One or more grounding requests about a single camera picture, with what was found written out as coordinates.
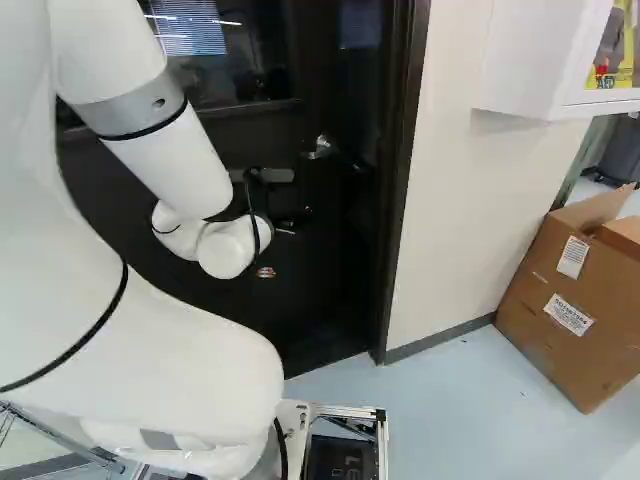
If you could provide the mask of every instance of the door frame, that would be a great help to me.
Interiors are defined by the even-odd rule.
[[[378,365],[385,362],[387,353],[430,11],[431,0],[393,0],[383,12],[387,21],[381,111],[385,113],[378,144],[378,238],[372,290],[378,335],[370,351]]]

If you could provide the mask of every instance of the cardboard box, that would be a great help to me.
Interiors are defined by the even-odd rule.
[[[640,373],[640,260],[593,237],[633,185],[549,213],[496,327],[583,413]]]
[[[640,260],[640,217],[612,220],[596,229],[595,238],[625,255]]]

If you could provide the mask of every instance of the door glass window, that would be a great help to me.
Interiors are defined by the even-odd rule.
[[[280,0],[140,0],[196,107],[291,97]]]

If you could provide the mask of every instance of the black cable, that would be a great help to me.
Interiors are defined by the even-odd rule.
[[[124,295],[124,291],[127,288],[127,281],[129,280],[129,267],[127,266],[124,258],[121,258],[122,261],[122,274],[120,275],[120,283],[118,284],[118,288],[116,293],[113,295],[107,309],[104,311],[100,318],[93,324],[93,326],[84,334],[80,339],[74,343],[68,350],[62,353],[58,358],[43,366],[39,370],[33,372],[26,377],[21,378],[20,380],[16,380],[13,383],[9,383],[7,385],[0,386],[0,393],[5,393],[11,390],[15,390],[16,388],[23,387],[24,385],[28,385],[35,380],[38,380],[41,377],[44,377],[47,373],[55,370],[60,365],[65,363],[71,357],[73,357],[76,353],[78,353],[93,337],[97,335],[102,327],[107,323],[109,317],[115,312],[122,296]]]
[[[278,435],[278,445],[280,446],[280,480],[289,480],[289,456],[287,455],[287,444],[284,440],[284,432],[280,420],[276,417],[273,420],[273,426],[276,427]]]
[[[249,218],[251,218],[251,228],[253,229],[253,262],[258,260],[260,255],[260,231],[258,230],[258,223],[256,222],[255,210],[253,209],[253,202],[251,201],[251,188],[249,182],[251,180],[251,173],[249,170],[244,172],[242,176],[244,181],[244,195],[247,198],[247,206],[249,208]]]
[[[179,223],[178,225],[176,225],[171,230],[167,230],[166,232],[162,232],[162,231],[158,230],[156,227],[153,226],[153,221],[149,220],[149,223],[151,224],[151,230],[156,232],[158,235],[168,235],[169,233],[175,232],[177,229],[179,229],[182,226],[182,224]]]

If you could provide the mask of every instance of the poster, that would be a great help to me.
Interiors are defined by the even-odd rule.
[[[600,40],[587,90],[640,86],[638,0],[615,0]]]

